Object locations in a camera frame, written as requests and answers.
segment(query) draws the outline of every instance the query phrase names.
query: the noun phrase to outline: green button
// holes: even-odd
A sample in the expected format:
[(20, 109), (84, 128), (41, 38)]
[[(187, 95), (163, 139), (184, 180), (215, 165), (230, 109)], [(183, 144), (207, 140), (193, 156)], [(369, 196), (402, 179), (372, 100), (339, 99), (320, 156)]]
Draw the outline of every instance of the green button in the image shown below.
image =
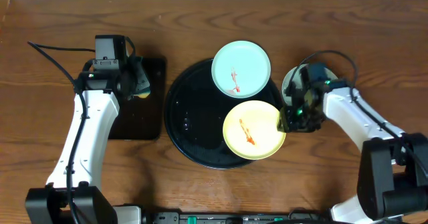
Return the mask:
[(187, 224), (196, 224), (196, 217), (188, 217)]

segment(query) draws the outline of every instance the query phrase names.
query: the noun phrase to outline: yellow plate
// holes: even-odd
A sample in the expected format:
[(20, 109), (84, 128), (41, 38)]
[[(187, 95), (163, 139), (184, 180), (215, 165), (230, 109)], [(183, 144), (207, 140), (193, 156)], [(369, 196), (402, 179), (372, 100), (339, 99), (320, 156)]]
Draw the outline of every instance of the yellow plate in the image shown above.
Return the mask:
[(280, 149), (286, 133), (277, 131), (280, 111), (258, 100), (235, 106), (223, 123), (228, 147), (242, 158), (259, 160)]

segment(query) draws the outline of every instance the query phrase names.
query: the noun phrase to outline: wooden table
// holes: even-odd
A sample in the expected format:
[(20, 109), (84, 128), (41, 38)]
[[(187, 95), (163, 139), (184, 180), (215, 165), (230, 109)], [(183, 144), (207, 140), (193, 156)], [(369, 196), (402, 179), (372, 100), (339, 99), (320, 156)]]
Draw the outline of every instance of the wooden table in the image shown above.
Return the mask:
[[(137, 53), (168, 59), (167, 88), (187, 67), (246, 39), (270, 57), (272, 79), (307, 55), (337, 49), (360, 68), (358, 89), (387, 120), (428, 134), (428, 0), (11, 0), (0, 35), (0, 222), (27, 223), (24, 200), (43, 187), (64, 146), (71, 84), (26, 44), (94, 47), (96, 34), (130, 36)], [(49, 51), (77, 76), (92, 53)], [(321, 58), (352, 77), (340, 58)], [(113, 205), (188, 212), (323, 210), (356, 193), (359, 151), (333, 122), (289, 134), (273, 156), (218, 171), (170, 141), (110, 141), (102, 192)], [(410, 215), (422, 222), (427, 213)]]

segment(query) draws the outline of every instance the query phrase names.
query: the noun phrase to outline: black round tray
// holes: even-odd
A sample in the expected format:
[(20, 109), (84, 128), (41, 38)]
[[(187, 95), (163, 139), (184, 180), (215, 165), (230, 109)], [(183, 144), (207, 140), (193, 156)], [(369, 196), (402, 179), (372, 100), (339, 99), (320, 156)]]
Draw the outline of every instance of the black round tray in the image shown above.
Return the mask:
[(223, 138), (223, 121), (236, 105), (261, 100), (277, 109), (282, 99), (269, 80), (258, 94), (244, 99), (222, 93), (211, 77), (213, 59), (185, 70), (172, 84), (165, 103), (165, 126), (174, 145), (187, 158), (203, 166), (232, 169), (252, 162), (234, 154)]

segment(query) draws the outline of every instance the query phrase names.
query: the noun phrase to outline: food residue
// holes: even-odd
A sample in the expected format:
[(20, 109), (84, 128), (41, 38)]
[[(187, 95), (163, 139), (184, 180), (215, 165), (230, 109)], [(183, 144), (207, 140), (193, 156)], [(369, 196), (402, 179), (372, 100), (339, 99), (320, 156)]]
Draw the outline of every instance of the food residue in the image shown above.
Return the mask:
[(241, 124), (241, 128), (244, 131), (246, 137), (247, 137), (247, 141), (252, 143), (253, 145), (255, 145), (255, 142), (253, 140), (253, 138), (251, 137), (251, 135), (249, 135), (249, 129), (245, 126), (245, 124), (243, 123), (242, 119), (239, 119), (239, 123)]
[(236, 90), (236, 92), (240, 92), (241, 90), (239, 89), (238, 84), (236, 83), (236, 72), (235, 72), (235, 68), (232, 67), (232, 80), (235, 82), (235, 87), (232, 89), (232, 91)]

